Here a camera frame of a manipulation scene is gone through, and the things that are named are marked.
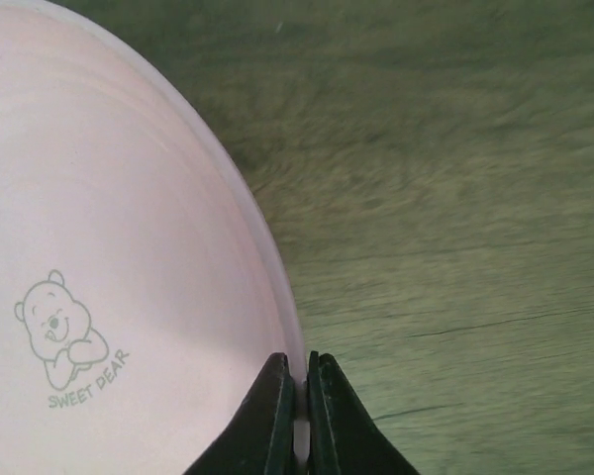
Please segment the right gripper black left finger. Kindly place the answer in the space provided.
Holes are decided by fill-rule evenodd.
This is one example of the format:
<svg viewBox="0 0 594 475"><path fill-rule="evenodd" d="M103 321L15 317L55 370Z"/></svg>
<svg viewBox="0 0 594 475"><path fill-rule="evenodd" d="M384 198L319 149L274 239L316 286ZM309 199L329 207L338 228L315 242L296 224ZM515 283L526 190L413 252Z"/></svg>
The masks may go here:
<svg viewBox="0 0 594 475"><path fill-rule="evenodd" d="M284 353L269 355L224 431L188 475L278 475L296 472L295 383Z"/></svg>

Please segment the pink plastic bear plate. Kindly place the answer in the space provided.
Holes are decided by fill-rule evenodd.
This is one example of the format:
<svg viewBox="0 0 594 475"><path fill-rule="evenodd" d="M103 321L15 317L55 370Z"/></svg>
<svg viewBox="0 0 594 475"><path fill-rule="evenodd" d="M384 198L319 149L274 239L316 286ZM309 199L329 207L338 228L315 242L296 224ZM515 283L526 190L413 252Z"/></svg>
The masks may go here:
<svg viewBox="0 0 594 475"><path fill-rule="evenodd" d="M306 355L228 153L139 53L0 1L0 474L180 474Z"/></svg>

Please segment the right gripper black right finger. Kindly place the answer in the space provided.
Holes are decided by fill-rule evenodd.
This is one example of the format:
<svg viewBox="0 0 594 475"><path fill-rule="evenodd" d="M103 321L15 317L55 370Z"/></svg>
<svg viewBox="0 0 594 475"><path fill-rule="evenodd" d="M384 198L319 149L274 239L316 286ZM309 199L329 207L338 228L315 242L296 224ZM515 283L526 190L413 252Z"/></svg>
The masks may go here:
<svg viewBox="0 0 594 475"><path fill-rule="evenodd" d="M310 354L307 395L310 474L419 474L377 428L331 354Z"/></svg>

